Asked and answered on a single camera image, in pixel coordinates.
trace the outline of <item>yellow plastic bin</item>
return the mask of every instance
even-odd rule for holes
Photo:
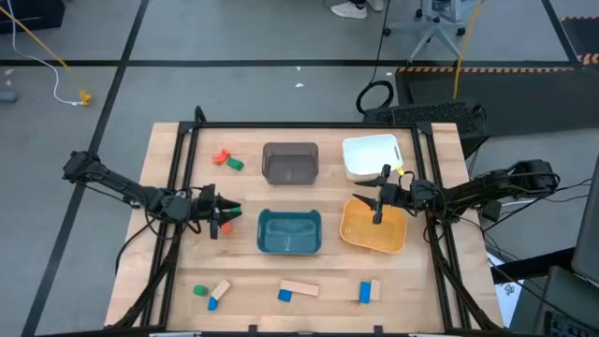
[[[405,245],[407,219],[403,210],[383,206],[383,221],[373,224],[374,211],[358,199],[345,203],[339,232],[344,241],[385,253],[399,253]]]

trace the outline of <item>gray floor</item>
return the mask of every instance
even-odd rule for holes
[[[339,1],[327,1],[332,5]],[[553,0],[559,15],[599,15],[593,0]],[[119,59],[139,0],[71,0],[62,29],[39,36],[66,59]],[[417,1],[394,1],[390,19],[408,20]],[[133,59],[374,59],[382,14],[350,21],[325,11],[319,0],[151,0]],[[404,59],[417,34],[393,32],[383,59]],[[42,55],[19,34],[21,51]],[[0,37],[0,58],[16,58],[10,37]],[[450,60],[433,41],[420,59]],[[540,1],[488,0],[475,25],[469,60],[565,60]],[[115,69],[78,68],[96,100],[73,108],[51,96],[52,73],[43,67],[0,69],[0,88],[15,91],[15,105],[0,105],[0,327],[21,334],[65,215],[72,185],[60,180],[71,150],[89,146]],[[377,78],[388,78],[380,68]],[[356,95],[368,82],[368,67],[128,68],[100,147],[103,161],[137,179],[154,122],[191,118],[201,105],[213,121],[358,121]],[[59,94],[77,98],[78,87],[62,76]],[[372,93],[373,106],[382,93]],[[590,176],[598,130],[495,139],[475,171],[500,168],[518,158],[542,157],[563,184]],[[513,155],[501,160],[496,153]],[[572,160],[577,164],[568,165]],[[540,204],[491,233],[511,253],[527,257],[563,248],[577,235],[583,203]],[[124,240],[130,211],[114,200],[85,192],[37,333],[99,329],[109,303],[114,258]]]

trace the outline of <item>orange striped tape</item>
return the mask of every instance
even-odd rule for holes
[[[583,65],[597,65],[599,64],[599,53],[588,53],[582,57]]]
[[[588,56],[589,63],[599,64],[599,53]],[[463,67],[462,73],[493,73],[493,74],[517,74],[517,73],[540,73],[574,70],[572,67]],[[400,66],[398,72],[413,73],[453,73],[455,68],[451,66]]]
[[[560,21],[566,21],[566,20],[599,20],[599,17],[589,17],[589,16],[563,16],[560,17]]]

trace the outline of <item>yellow cable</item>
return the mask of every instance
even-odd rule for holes
[[[456,79],[453,82],[453,99],[456,99],[458,96],[458,84],[460,83],[460,69],[461,69],[461,60],[466,53],[466,48],[468,47],[468,42],[470,42],[470,34],[472,33],[472,27],[475,24],[476,16],[478,16],[478,10],[480,9],[480,4],[482,0],[478,0],[476,3],[475,11],[470,18],[470,22],[468,22],[468,29],[466,30],[466,37],[464,38],[464,43],[461,45],[460,57],[458,57],[458,67],[456,68]]]
[[[13,20],[15,23],[17,23],[22,30],[24,30],[27,34],[29,34],[29,36],[35,40],[42,48],[44,48],[54,59],[56,59],[56,61],[58,61],[66,70],[66,72],[68,72],[69,75],[71,75],[75,81],[78,81],[80,86],[85,88],[85,82],[83,81],[83,79],[81,77],[79,77],[70,67],[68,67],[65,63],[65,61],[63,61],[60,57],[58,57],[58,55],[56,55],[50,48],[48,48],[48,46],[46,46],[44,44],[44,42],[42,42],[39,38],[36,37],[35,34],[33,34],[24,24],[22,24],[17,18],[13,17],[12,15],[10,15],[10,13],[8,13],[4,8],[0,7],[0,11],[2,11],[4,13],[4,15],[8,16],[11,20]],[[88,94],[85,90],[80,90],[80,97],[81,100],[83,101],[83,105],[89,105],[91,103],[91,99],[92,96],[90,94]]]

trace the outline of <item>blue block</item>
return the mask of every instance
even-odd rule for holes
[[[371,302],[371,283],[360,282],[359,284],[359,302],[368,304]]]
[[[291,291],[284,289],[279,290],[279,300],[291,302]]]
[[[218,300],[216,300],[214,297],[210,297],[210,299],[208,300],[208,311],[216,310],[217,306],[218,306]]]

